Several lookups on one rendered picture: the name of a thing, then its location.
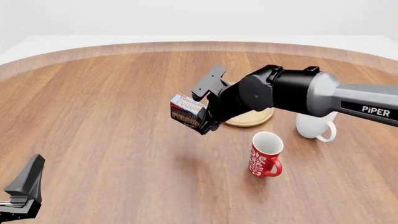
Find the round tan plate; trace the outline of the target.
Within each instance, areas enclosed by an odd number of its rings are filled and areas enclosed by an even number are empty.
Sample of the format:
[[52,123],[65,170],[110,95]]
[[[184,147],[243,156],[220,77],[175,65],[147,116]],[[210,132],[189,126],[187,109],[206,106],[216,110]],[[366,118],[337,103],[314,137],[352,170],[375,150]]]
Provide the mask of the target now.
[[272,117],[274,110],[275,108],[267,108],[264,111],[249,111],[227,120],[225,124],[239,128],[260,126]]

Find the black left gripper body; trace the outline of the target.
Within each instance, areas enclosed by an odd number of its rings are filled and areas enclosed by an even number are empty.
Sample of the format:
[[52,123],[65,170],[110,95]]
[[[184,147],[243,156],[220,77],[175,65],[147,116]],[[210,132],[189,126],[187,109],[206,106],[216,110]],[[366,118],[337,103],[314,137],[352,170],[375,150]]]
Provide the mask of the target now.
[[41,203],[35,199],[17,198],[14,201],[0,201],[0,220],[25,220],[37,216]]

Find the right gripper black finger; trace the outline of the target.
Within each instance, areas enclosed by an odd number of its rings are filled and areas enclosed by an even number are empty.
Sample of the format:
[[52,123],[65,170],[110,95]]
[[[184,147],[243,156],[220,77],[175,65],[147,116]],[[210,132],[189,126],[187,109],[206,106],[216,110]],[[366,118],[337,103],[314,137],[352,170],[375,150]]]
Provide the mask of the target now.
[[200,125],[197,127],[197,131],[201,135],[205,135],[208,132],[215,130],[215,121],[207,109],[202,108],[199,111],[198,119],[200,120]]

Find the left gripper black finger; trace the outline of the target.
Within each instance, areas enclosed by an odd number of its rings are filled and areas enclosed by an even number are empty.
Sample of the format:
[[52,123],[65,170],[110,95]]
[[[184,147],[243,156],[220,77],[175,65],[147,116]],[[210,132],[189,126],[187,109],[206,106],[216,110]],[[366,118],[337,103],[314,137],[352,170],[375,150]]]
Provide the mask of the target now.
[[42,203],[41,180],[45,159],[40,154],[34,154],[19,175],[4,188],[10,195],[11,203],[22,203],[35,200]]

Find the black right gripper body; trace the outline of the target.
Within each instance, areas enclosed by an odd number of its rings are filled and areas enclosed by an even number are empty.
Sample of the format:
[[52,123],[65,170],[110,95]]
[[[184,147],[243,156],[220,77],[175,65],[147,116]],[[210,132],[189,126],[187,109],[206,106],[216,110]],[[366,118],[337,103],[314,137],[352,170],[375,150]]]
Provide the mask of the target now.
[[216,131],[225,122],[222,104],[214,93],[210,93],[206,98],[208,100],[205,114],[206,127]]

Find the red patterned mug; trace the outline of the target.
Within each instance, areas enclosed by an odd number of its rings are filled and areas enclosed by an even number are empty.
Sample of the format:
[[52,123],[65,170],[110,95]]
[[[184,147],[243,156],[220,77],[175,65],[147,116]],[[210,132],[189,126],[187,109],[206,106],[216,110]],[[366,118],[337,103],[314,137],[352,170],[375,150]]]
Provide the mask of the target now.
[[258,132],[252,138],[249,171],[256,177],[277,177],[282,173],[278,158],[284,148],[279,136],[272,132]]

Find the white mug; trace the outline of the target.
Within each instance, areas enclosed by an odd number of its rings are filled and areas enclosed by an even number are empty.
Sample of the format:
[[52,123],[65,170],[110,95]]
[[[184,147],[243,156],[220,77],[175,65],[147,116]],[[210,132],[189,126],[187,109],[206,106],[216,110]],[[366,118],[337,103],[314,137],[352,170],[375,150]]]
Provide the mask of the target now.
[[[336,126],[334,124],[334,119],[337,114],[338,112],[334,111],[324,117],[313,117],[298,113],[295,119],[296,130],[301,136],[307,139],[317,138],[323,142],[333,141],[337,134]],[[331,131],[328,139],[322,136],[327,129]]]

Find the chocolate pudding box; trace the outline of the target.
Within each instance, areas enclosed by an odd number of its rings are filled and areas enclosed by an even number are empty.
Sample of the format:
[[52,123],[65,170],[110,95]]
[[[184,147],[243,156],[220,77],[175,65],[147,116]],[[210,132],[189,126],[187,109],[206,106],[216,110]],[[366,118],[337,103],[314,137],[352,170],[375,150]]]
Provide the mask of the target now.
[[196,131],[200,130],[206,112],[206,105],[192,98],[176,94],[170,100],[171,118]]

